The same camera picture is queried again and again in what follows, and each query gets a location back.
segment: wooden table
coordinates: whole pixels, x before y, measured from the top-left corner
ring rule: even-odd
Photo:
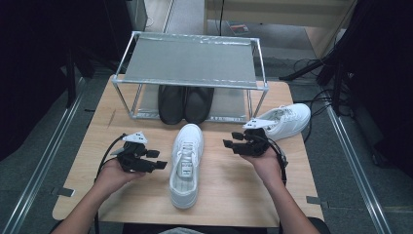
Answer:
[[[133,99],[135,85],[123,89],[126,99]],[[253,99],[260,92],[251,92]],[[283,104],[291,104],[287,84],[270,83],[261,113]],[[99,210],[100,220],[162,224],[229,225],[275,227],[279,218],[271,197],[252,166],[222,139],[231,139],[231,132],[242,132],[242,125],[204,122],[200,125],[205,138],[199,180],[199,196],[188,210],[175,208],[170,201],[169,173],[171,146],[185,121],[169,126],[160,120],[133,120],[108,82],[96,113],[85,135],[64,187],[75,189],[72,197],[60,196],[53,211],[55,219],[63,219],[72,211],[94,183],[99,162],[110,143],[122,133],[143,131],[148,149],[161,151],[158,160],[168,161],[162,171],[125,185],[113,194]],[[307,196],[317,197],[313,175],[301,135],[278,141],[289,162],[287,188],[307,216],[323,219],[319,205],[308,204]],[[122,147],[118,142],[113,150]]]
[[[205,0],[207,20],[219,20],[223,1]],[[320,59],[353,13],[356,0],[226,0],[223,20],[305,26]]]

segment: hand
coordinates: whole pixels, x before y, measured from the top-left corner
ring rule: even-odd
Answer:
[[[94,189],[98,189],[102,195],[108,197],[123,187],[126,183],[145,175],[146,173],[142,172],[124,172],[118,159],[112,159],[104,164],[94,183]]]
[[[264,182],[276,178],[282,180],[281,167],[277,158],[277,154],[273,148],[269,147],[267,151],[265,151],[265,153],[256,158],[245,155],[241,155],[241,157],[246,159],[254,166],[254,169],[257,172],[258,176]]]

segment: person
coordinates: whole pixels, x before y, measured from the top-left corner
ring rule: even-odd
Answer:
[[[277,154],[271,147],[260,157],[241,157],[252,164],[270,193],[284,233],[319,233],[283,185]],[[143,176],[145,173],[126,173],[117,159],[109,160],[91,190],[52,233],[88,233],[102,203],[126,183]]]

